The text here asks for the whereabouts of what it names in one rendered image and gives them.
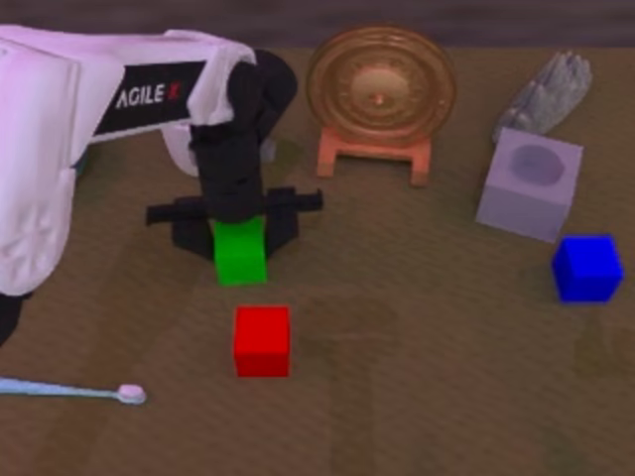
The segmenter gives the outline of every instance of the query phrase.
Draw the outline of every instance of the gray box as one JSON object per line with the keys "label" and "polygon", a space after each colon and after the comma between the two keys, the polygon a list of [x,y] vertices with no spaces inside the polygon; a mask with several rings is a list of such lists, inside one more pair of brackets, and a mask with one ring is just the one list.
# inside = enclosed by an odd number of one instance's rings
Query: gray box
{"label": "gray box", "polygon": [[476,221],[554,243],[572,207],[583,147],[503,128]]}

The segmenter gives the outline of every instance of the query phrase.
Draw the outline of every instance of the orange stand leg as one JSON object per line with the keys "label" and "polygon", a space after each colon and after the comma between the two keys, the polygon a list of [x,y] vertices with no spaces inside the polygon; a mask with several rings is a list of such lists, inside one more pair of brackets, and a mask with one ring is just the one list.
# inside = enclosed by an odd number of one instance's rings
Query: orange stand leg
{"label": "orange stand leg", "polygon": [[422,137],[403,147],[374,146],[346,141],[333,129],[324,127],[319,139],[317,176],[333,177],[337,156],[348,155],[368,159],[410,162],[412,167],[410,184],[412,186],[425,186],[428,184],[431,154],[432,143],[428,137]]}

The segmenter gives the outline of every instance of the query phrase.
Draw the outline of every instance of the block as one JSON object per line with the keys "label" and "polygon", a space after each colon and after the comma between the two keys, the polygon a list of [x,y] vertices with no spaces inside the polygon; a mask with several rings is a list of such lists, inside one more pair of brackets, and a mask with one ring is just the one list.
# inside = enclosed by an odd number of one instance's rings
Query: block
{"label": "block", "polygon": [[582,147],[503,128],[476,221],[555,243],[569,216]]}
{"label": "block", "polygon": [[267,283],[265,220],[257,216],[244,223],[214,222],[214,264],[223,286]]}
{"label": "block", "polygon": [[233,353],[238,377],[288,377],[289,308],[281,305],[237,307]]}
{"label": "block", "polygon": [[609,302],[624,279],[611,235],[566,236],[552,260],[562,302]]}

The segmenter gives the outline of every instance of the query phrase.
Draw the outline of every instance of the white stick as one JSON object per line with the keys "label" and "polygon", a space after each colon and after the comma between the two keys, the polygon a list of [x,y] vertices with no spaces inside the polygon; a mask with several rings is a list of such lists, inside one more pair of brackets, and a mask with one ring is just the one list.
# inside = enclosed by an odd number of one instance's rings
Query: white stick
{"label": "white stick", "polygon": [[114,392],[111,390],[83,389],[66,385],[4,378],[0,378],[0,395],[112,399],[126,405],[141,405],[146,402],[146,393],[138,385],[125,384]]}

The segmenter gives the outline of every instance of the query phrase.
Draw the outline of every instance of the decorative round plate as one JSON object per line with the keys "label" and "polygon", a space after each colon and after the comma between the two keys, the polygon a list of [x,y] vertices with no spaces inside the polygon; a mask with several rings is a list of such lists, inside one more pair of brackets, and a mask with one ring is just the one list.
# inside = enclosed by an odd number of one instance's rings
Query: decorative round plate
{"label": "decorative round plate", "polygon": [[402,144],[445,122],[455,83],[444,51],[393,26],[349,30],[312,57],[309,105],[323,126],[357,142]]}

